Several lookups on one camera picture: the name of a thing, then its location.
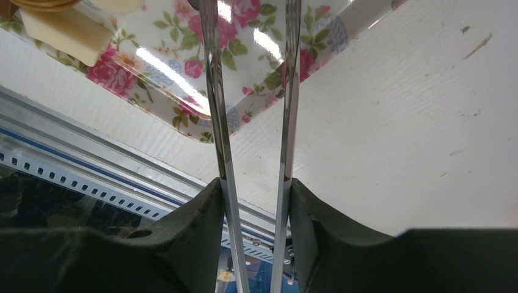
floral tray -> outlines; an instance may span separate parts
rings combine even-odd
[[[405,0],[304,0],[301,81],[346,49]],[[285,16],[275,0],[219,1],[228,127],[235,133],[283,97]],[[200,142],[213,142],[206,98],[200,14],[187,0],[155,0],[136,12],[111,15],[88,0],[75,6],[114,32],[93,67],[27,36],[20,17],[0,27],[83,74],[119,98]]]

beige food item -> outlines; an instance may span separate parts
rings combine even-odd
[[[36,12],[20,9],[27,34],[94,66],[106,50],[112,32],[75,9]]]
[[[144,5],[144,0],[90,0],[100,9],[118,14],[128,14],[139,10]]]

hole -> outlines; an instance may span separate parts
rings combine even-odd
[[[149,236],[151,235],[153,232],[151,230],[148,230],[148,229],[142,229],[142,230],[137,230],[133,233],[131,233],[128,237],[126,238],[142,238],[142,237],[145,237],[145,236]]]

white surface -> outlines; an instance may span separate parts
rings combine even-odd
[[[507,0],[410,0],[391,13],[302,85],[295,176],[390,234],[516,227],[517,22],[518,2]],[[3,31],[0,50],[0,84],[204,181],[217,176],[212,145],[180,136]],[[281,116],[277,103],[232,138],[239,196],[269,212]]]

blue stripe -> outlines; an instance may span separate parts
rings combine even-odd
[[[182,202],[180,202],[178,200],[175,200],[174,198],[170,198],[170,197],[165,196],[163,194],[160,194],[160,193],[158,193],[158,192],[156,192],[154,190],[151,190],[151,189],[149,189],[147,187],[138,185],[138,184],[136,184],[134,182],[131,182],[131,181],[125,179],[125,178],[122,178],[122,177],[117,176],[117,175],[115,175],[113,173],[107,172],[107,171],[105,171],[105,170],[103,170],[103,169],[101,169],[99,167],[96,167],[96,166],[94,166],[92,164],[89,164],[87,162],[81,161],[81,160],[79,160],[79,159],[77,159],[75,157],[72,157],[72,156],[69,156],[67,154],[61,153],[60,151],[57,151],[57,150],[55,150],[53,148],[50,148],[50,147],[48,147],[46,145],[42,145],[41,143],[35,142],[35,141],[33,141],[31,139],[28,139],[26,137],[20,136],[20,135],[18,135],[16,133],[11,132],[9,130],[6,130],[4,128],[0,128],[0,133],[3,133],[3,134],[5,134],[5,135],[7,135],[9,137],[17,139],[17,140],[19,140],[21,142],[24,142],[24,143],[28,144],[28,145],[32,145],[33,147],[39,148],[40,150],[46,151],[47,153],[51,153],[51,154],[53,154],[55,156],[61,157],[62,159],[68,160],[70,162],[73,162],[73,163],[78,164],[80,166],[83,166],[85,168],[88,168],[88,169],[90,169],[92,171],[95,171],[95,172],[97,172],[99,174],[102,174],[104,176],[107,176],[107,177],[112,178],[114,180],[117,180],[119,182],[125,183],[125,184],[127,184],[127,185],[129,185],[131,187],[135,187],[136,189],[139,189],[139,190],[142,190],[144,192],[147,192],[148,194],[154,195],[154,196],[156,196],[158,198],[161,198],[161,199],[163,199],[165,201],[173,203],[173,204],[175,204],[177,206],[182,206],[183,205]],[[260,234],[258,234],[256,232],[253,232],[253,231],[248,230],[246,228],[243,228],[243,232],[245,232],[247,234],[250,234],[250,235],[253,235],[254,237],[257,237],[257,238],[262,239],[264,241],[268,241],[270,243],[273,242],[272,239],[264,237],[263,235],[260,235]]]

